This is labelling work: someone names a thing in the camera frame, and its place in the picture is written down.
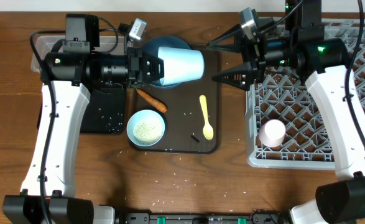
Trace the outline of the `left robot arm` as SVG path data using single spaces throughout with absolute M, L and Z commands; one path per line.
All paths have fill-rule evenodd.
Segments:
M 141 49 L 99 51 L 100 17 L 67 14 L 64 39 L 38 57 L 42 110 L 34 155 L 18 195 L 4 198 L 12 223 L 117 223 L 117 211 L 76 198 L 75 161 L 81 123 L 94 89 L 139 88 L 164 77 L 164 61 Z

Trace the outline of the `pink cup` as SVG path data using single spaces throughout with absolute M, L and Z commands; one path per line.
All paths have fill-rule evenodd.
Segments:
M 285 134 L 285 124 L 278 119 L 272 119 L 261 126 L 259 140 L 267 147 L 277 147 L 283 143 Z

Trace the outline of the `dark brown tray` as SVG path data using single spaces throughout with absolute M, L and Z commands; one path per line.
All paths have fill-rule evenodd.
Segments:
M 153 85 L 142 89 L 150 96 L 167 106 L 167 112 L 161 116 L 165 121 L 165 133 L 161 140 L 149 147 L 129 144 L 140 151 L 176 152 L 189 154 L 211 154 L 221 141 L 221 84 L 211 78 L 221 70 L 221 53 L 202 50 L 205 71 L 199 80 L 181 83 L 172 88 L 158 88 Z M 204 119 L 199 97 L 205 95 L 208 107 L 208 119 L 213 127 L 214 136 L 207 140 L 203 135 Z M 194 135 L 200 140 L 191 138 Z

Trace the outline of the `orange carrot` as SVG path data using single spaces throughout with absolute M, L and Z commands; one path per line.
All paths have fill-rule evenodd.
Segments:
M 150 96 L 148 93 L 146 93 L 145 91 L 143 91 L 141 89 L 137 89 L 136 91 L 137 91 L 138 95 L 140 95 L 143 99 L 145 99 L 146 102 L 148 102 L 155 109 L 157 109 L 161 113 L 167 112 L 167 106 L 165 104 L 163 104 L 161 101 Z

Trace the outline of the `grey dishwasher rack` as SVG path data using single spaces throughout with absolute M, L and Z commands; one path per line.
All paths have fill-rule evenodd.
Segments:
M 365 21 L 353 69 L 365 112 Z M 323 120 L 306 87 L 294 75 L 288 67 L 270 68 L 264 81 L 246 92 L 247 163 L 259 168 L 333 170 L 333 151 Z M 286 128 L 283 143 L 275 148 L 263 145 L 257 137 L 261 126 L 271 119 L 280 120 Z

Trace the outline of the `small black piece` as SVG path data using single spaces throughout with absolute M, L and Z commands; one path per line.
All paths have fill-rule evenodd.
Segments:
M 198 138 L 196 138 L 194 135 L 191 135 L 191 138 L 192 138 L 193 140 L 195 140 L 196 142 L 200 142 L 200 140 L 199 140 Z

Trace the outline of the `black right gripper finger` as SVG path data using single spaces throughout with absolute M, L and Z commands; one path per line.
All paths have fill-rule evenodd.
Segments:
M 225 33 L 221 34 L 219 37 L 208 42 L 206 49 L 240 53 L 242 37 L 243 33 L 241 30 L 241 25 L 236 24 L 232 28 L 228 29 Z
M 249 91 L 251 85 L 254 84 L 252 72 L 251 63 L 244 62 L 233 68 L 216 73 L 211 79 L 218 83 L 224 83 L 244 91 Z

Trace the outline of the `light blue cup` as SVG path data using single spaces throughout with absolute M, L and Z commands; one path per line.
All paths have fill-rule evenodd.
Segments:
M 198 80 L 204 74 L 205 61 L 198 50 L 159 47 L 158 58 L 164 63 L 162 86 Z

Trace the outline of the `black plastic bin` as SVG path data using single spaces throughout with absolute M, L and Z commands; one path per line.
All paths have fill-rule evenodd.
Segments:
M 107 88 L 90 91 L 70 81 L 52 81 L 55 121 L 52 137 L 78 137 L 84 134 L 121 134 L 126 109 L 126 91 Z

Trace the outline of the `white rice pile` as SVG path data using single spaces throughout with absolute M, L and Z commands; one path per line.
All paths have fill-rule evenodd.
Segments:
M 162 135 L 162 123 L 157 118 L 142 119 L 133 128 L 133 136 L 142 145 L 154 144 Z

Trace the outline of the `clear plastic bin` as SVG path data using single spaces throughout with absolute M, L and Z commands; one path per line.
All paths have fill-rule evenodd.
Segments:
M 35 41 L 35 48 L 40 55 L 41 59 L 44 59 L 46 54 L 49 53 L 55 43 L 58 40 L 64 39 L 65 35 L 41 35 L 37 38 Z M 109 50 L 111 47 L 114 46 L 116 42 L 115 36 L 100 36 L 100 47 L 96 48 L 97 51 L 105 51 Z M 117 47 L 111 52 L 111 55 L 122 55 L 124 53 L 124 37 L 122 35 L 119 35 L 118 37 L 118 45 Z M 40 73 L 40 66 L 39 63 L 35 57 L 35 55 L 32 56 L 31 61 L 31 70 L 33 72 Z

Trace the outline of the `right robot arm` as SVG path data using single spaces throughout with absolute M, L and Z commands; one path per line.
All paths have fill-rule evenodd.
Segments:
M 335 183 L 317 188 L 315 198 L 281 217 L 281 223 L 352 223 L 365 218 L 365 113 L 354 83 L 350 54 L 339 38 L 326 39 L 319 0 L 287 1 L 284 24 L 289 35 L 270 39 L 273 18 L 247 8 L 239 24 L 207 44 L 207 49 L 240 53 L 242 64 L 213 80 L 242 90 L 264 79 L 267 67 L 296 71 L 321 114 L 335 158 Z

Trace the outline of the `dark blue plate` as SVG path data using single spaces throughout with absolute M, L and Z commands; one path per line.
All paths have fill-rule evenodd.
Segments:
M 158 57 L 159 47 L 171 47 L 171 48 L 191 50 L 189 45 L 184 40 L 174 36 L 162 36 L 151 39 L 146 44 L 143 45 L 142 49 L 145 53 Z M 160 84 L 160 80 L 158 80 L 156 82 L 153 82 L 152 85 L 160 86 L 161 88 L 167 88 L 169 86 L 175 86 L 177 84 L 162 86 Z

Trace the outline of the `light blue bowl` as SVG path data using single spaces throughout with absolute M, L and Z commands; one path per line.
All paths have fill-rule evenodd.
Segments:
M 126 131 L 129 140 L 136 146 L 153 146 L 165 133 L 165 121 L 154 110 L 140 110 L 130 117 Z

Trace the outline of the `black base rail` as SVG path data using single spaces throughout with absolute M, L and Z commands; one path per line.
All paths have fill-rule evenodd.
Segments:
M 123 213 L 120 224 L 291 224 L 284 213 L 257 209 L 249 213 L 153 213 L 148 210 Z

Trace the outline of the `yellow plastic spoon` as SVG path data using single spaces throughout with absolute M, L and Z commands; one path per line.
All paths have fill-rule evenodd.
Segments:
M 214 136 L 214 131 L 208 119 L 209 117 L 206 96 L 200 95 L 199 101 L 204 119 L 203 135 L 207 140 L 212 140 Z

